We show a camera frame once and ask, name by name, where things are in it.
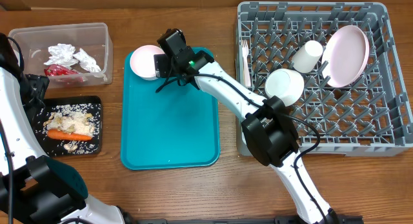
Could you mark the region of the pink bowl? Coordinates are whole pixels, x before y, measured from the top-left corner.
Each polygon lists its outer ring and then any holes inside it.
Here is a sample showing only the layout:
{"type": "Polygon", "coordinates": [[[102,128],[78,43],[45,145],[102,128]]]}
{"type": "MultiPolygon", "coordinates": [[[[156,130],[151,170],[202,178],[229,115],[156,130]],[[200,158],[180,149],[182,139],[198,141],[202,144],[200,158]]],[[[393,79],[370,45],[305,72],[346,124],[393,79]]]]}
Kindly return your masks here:
{"type": "Polygon", "coordinates": [[[155,45],[137,48],[130,57],[130,68],[133,73],[148,81],[157,79],[154,56],[158,54],[164,54],[164,52],[155,45]]]}

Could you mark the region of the red snack wrapper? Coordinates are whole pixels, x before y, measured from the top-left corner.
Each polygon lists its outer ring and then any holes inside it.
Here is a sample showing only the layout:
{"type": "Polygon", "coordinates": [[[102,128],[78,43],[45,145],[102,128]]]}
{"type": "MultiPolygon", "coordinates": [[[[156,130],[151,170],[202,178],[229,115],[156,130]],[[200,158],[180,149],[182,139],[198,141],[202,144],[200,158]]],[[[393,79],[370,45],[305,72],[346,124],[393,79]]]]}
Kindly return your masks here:
{"type": "Polygon", "coordinates": [[[66,78],[56,79],[57,82],[64,83],[66,85],[74,85],[85,82],[85,79],[83,77],[74,77],[74,75],[78,75],[80,74],[80,72],[68,69],[61,65],[50,65],[46,69],[44,69],[44,73],[47,77],[68,76],[66,78]]]}

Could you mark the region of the peanut shells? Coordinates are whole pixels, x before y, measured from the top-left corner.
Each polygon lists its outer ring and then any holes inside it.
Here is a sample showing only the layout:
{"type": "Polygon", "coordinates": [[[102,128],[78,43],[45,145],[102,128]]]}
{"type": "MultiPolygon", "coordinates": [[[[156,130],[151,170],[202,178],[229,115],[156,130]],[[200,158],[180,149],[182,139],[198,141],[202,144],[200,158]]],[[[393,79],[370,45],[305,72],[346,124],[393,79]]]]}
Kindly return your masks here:
{"type": "MultiPolygon", "coordinates": [[[[72,112],[65,115],[60,112],[52,112],[49,119],[43,123],[43,126],[45,127],[46,135],[50,129],[57,129],[68,133],[88,135],[93,138],[96,126],[91,122],[92,118],[93,115],[90,113],[72,112]]],[[[87,141],[69,141],[69,143],[63,145],[63,148],[68,152],[74,152],[79,148],[78,143],[80,142],[87,141]]]]}

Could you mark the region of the white tissue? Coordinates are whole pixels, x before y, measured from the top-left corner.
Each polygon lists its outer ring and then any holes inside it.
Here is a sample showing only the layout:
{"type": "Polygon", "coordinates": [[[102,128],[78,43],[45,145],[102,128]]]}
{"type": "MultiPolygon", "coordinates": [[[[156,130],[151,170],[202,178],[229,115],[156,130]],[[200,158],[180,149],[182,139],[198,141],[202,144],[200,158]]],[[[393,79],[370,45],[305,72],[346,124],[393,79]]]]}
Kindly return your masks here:
{"type": "Polygon", "coordinates": [[[82,48],[80,48],[78,53],[75,53],[73,57],[79,61],[81,68],[87,72],[97,73],[101,71],[101,68],[97,64],[96,60],[88,55],[82,48]]]}
{"type": "Polygon", "coordinates": [[[73,45],[58,43],[57,45],[50,46],[48,47],[50,57],[44,65],[59,65],[65,68],[71,68],[79,62],[74,58],[75,51],[76,48],[73,45]]]}

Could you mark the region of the orange carrot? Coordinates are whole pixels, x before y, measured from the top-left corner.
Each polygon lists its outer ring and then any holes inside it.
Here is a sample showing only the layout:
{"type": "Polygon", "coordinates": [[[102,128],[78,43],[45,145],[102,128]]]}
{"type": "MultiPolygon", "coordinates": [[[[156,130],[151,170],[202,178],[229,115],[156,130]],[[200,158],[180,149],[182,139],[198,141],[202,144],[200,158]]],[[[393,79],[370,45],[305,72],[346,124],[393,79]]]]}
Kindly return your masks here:
{"type": "Polygon", "coordinates": [[[90,141],[92,136],[63,132],[57,129],[50,129],[47,136],[51,139],[69,140],[69,141],[90,141]]]}

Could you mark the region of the white plastic fork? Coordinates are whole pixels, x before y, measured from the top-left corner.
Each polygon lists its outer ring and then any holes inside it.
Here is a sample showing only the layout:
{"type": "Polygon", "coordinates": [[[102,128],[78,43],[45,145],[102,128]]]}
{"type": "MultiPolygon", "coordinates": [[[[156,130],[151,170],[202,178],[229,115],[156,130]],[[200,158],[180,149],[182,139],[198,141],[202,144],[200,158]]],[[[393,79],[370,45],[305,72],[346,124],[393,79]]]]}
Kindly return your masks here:
{"type": "Polygon", "coordinates": [[[249,67],[248,67],[248,54],[249,54],[249,49],[248,49],[248,42],[247,40],[242,40],[241,42],[242,46],[242,56],[243,56],[243,81],[244,85],[246,87],[251,87],[252,82],[250,78],[250,72],[249,72],[249,67]]]}

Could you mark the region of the white bowl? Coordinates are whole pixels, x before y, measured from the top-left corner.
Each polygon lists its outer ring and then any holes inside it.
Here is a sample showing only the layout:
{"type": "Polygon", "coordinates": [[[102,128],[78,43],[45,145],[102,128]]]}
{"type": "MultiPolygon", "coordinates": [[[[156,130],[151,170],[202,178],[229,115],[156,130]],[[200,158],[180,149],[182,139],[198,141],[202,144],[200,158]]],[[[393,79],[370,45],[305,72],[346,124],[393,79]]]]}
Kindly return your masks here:
{"type": "Polygon", "coordinates": [[[273,71],[265,81],[267,98],[278,97],[286,107],[293,105],[304,91],[304,79],[299,72],[289,69],[273,71]]]}

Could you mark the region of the white paper cup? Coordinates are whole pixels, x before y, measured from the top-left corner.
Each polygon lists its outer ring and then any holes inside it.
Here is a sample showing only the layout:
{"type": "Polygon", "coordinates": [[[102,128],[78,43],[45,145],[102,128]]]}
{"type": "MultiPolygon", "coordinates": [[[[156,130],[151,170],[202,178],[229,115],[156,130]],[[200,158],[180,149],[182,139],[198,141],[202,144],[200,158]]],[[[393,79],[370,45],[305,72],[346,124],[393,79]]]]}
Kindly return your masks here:
{"type": "Polygon", "coordinates": [[[309,73],[316,66],[319,58],[323,55],[321,43],[307,41],[292,57],[293,67],[300,73],[309,73]]]}

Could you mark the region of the white plate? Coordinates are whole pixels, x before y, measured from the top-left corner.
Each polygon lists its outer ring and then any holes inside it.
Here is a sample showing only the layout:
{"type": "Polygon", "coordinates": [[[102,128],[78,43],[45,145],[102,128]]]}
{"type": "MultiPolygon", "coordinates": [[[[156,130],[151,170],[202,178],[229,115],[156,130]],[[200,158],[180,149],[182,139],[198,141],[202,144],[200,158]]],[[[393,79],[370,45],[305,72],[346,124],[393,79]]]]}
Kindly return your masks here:
{"type": "Polygon", "coordinates": [[[353,83],[364,71],[369,55],[365,33],[357,26],[344,26],[329,39],[321,62],[324,78],[330,87],[341,88],[353,83]]]}

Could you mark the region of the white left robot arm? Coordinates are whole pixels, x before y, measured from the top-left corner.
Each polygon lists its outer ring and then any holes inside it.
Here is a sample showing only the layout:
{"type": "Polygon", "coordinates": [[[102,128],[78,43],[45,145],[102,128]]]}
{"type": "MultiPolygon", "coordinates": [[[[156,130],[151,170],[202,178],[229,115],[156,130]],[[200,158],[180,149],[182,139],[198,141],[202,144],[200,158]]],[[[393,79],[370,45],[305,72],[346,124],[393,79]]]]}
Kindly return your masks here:
{"type": "Polygon", "coordinates": [[[78,171],[47,156],[31,122],[49,79],[24,73],[17,41],[1,35],[1,211],[9,223],[134,223],[88,193],[78,171]]]}

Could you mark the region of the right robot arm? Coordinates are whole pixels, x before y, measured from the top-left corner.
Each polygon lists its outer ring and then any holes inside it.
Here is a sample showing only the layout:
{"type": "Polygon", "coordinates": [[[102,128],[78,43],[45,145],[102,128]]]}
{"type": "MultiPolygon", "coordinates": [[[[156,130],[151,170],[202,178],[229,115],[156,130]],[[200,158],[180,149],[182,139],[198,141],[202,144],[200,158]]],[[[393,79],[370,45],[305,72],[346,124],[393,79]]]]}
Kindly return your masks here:
{"type": "Polygon", "coordinates": [[[240,120],[250,153],[280,177],[299,218],[304,223],[339,223],[338,215],[322,198],[304,166],[302,157],[307,151],[300,151],[297,143],[294,123],[312,125],[289,115],[280,98],[267,99],[249,91],[210,54],[194,52],[179,29],[168,29],[157,43],[168,59],[168,66],[157,71],[165,86],[173,82],[191,84],[222,102],[240,120]]]}

